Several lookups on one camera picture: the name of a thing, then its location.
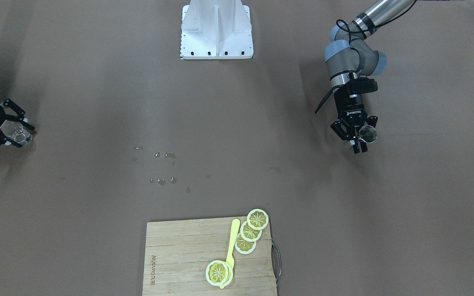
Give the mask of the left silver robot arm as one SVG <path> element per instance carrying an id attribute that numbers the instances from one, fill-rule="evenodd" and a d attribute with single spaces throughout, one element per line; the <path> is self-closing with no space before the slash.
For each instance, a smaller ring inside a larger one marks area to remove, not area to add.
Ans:
<path id="1" fill-rule="evenodd" d="M 363 94 L 374 93 L 374 79 L 387 67 L 387 56 L 371 49 L 366 39 L 408 12 L 414 0 L 378 0 L 351 22 L 338 19 L 330 32 L 331 42 L 324 50 L 331 89 L 316 107 L 319 111 L 333 96 L 337 120 L 331 129 L 355 154 L 367 152 L 367 145 L 377 138 L 377 116 L 365 110 Z"/>

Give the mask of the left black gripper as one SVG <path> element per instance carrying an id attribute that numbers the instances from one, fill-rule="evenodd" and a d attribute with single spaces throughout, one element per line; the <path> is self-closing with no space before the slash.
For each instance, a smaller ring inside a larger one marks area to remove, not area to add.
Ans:
<path id="1" fill-rule="evenodd" d="M 334 86 L 337 120 L 330 127 L 350 145 L 354 154 L 365 153 L 368 151 L 367 143 L 360 139 L 359 130 L 365 126 L 365 131 L 376 132 L 378 116 L 367 115 L 362 94 L 348 95 L 345 90 L 345 84 Z"/>

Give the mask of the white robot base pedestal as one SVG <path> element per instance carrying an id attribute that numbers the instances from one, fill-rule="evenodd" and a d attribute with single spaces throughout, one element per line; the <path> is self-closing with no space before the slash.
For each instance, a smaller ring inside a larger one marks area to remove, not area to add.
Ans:
<path id="1" fill-rule="evenodd" d="M 183 60 L 251 59 L 250 8 L 240 0 L 192 0 L 182 7 Z"/>

